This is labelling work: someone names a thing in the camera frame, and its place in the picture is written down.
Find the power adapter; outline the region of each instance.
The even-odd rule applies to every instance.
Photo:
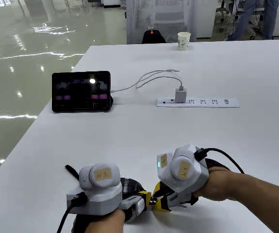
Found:
[[[176,89],[175,93],[175,102],[176,103],[186,103],[187,99],[187,89],[183,86],[180,86]]]

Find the forearm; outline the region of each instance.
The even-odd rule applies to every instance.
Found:
[[[279,187],[244,174],[234,174],[230,198],[239,201],[273,232],[279,233]]]
[[[90,223],[85,233],[123,233],[124,220],[124,212],[116,210],[101,221]]]

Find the black tablet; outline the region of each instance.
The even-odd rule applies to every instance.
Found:
[[[54,112],[107,112],[111,106],[110,72],[52,74]]]

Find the human hand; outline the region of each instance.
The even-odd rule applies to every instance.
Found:
[[[193,195],[216,201],[232,200],[231,190],[236,175],[237,173],[223,167],[212,167],[209,169],[209,179],[204,187],[194,192]]]
[[[91,222],[85,233],[123,233],[125,214],[116,210],[97,222]]]

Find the white cable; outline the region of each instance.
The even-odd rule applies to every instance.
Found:
[[[153,81],[153,80],[159,79],[159,78],[176,79],[176,80],[178,80],[178,81],[180,82],[180,86],[183,86],[183,85],[182,85],[182,81],[181,81],[179,78],[170,77],[170,76],[159,76],[159,77],[153,78],[153,79],[151,79],[151,80],[145,82],[144,84],[141,84],[140,86],[138,86],[138,87],[136,87],[136,88],[138,89],[138,88],[142,87],[143,85],[146,85],[147,83],[149,83],[149,82],[151,82],[151,81]]]
[[[174,73],[174,72],[179,72],[179,70],[174,70],[174,69],[168,69],[168,70],[154,70],[154,71],[148,72],[148,73],[144,74],[143,76],[141,76],[141,77],[139,78],[139,80],[138,80],[136,83],[134,83],[133,85],[131,85],[131,86],[129,86],[129,87],[126,87],[126,88],[123,88],[123,89],[120,89],[120,90],[111,90],[111,92],[113,93],[113,92],[118,92],[118,91],[125,91],[125,90],[128,90],[128,89],[130,89],[130,88],[132,88],[132,87],[134,87],[134,86],[136,86],[136,88],[139,88],[139,87],[137,87],[137,85],[138,85],[140,82],[143,82],[144,80],[147,80],[147,79],[149,79],[150,77],[152,77],[152,76],[154,76],[154,75],[156,75],[156,74],[159,74],[159,73],[163,73],[163,72],[173,72],[173,73]],[[180,79],[174,78],[174,77],[169,77],[169,76],[166,76],[166,77],[167,77],[167,78],[173,78],[173,79],[179,80],[180,83],[181,83],[181,85],[182,85],[182,81],[181,81]]]
[[[144,80],[147,80],[147,79],[151,78],[152,76],[154,76],[154,75],[156,75],[156,74],[160,74],[160,73],[164,73],[164,72],[171,72],[171,73],[176,74],[176,72],[180,72],[180,71],[179,71],[179,70],[175,70],[175,69],[160,70],[160,71],[155,72],[154,74],[151,74],[151,75],[149,75],[148,77],[142,79],[144,76],[147,75],[147,74],[145,74],[145,75],[143,75],[143,76],[138,80],[138,82],[137,82],[137,84],[136,84],[136,88],[137,88],[137,86],[138,86],[138,84],[139,84],[140,82],[142,82],[142,81],[144,81]]]

